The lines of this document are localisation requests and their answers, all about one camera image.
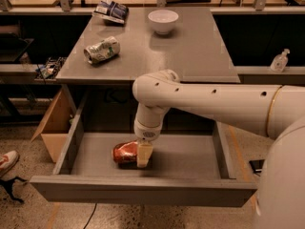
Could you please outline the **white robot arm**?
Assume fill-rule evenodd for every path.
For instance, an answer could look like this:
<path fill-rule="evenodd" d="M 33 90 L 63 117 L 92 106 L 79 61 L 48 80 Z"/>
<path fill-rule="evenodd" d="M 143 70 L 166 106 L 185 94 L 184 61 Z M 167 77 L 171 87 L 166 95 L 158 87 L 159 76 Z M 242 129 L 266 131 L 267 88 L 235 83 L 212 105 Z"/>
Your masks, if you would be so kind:
<path fill-rule="evenodd" d="M 165 70 L 135 79 L 134 131 L 155 140 L 170 108 L 271 138 L 255 204 L 254 229 L 305 229 L 305 88 L 183 84 Z"/>

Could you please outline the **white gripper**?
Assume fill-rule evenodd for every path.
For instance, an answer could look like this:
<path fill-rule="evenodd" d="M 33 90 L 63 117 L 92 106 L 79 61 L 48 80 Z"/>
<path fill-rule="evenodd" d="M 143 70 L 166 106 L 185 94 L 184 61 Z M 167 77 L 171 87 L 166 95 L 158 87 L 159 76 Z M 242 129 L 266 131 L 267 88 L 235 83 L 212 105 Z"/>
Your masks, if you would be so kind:
<path fill-rule="evenodd" d="M 133 129 L 137 138 L 141 139 L 137 144 L 137 167 L 145 168 L 153 153 L 153 145 L 150 141 L 158 139 L 162 125 L 158 125 L 157 127 L 147 127 L 136 119 L 134 121 Z"/>

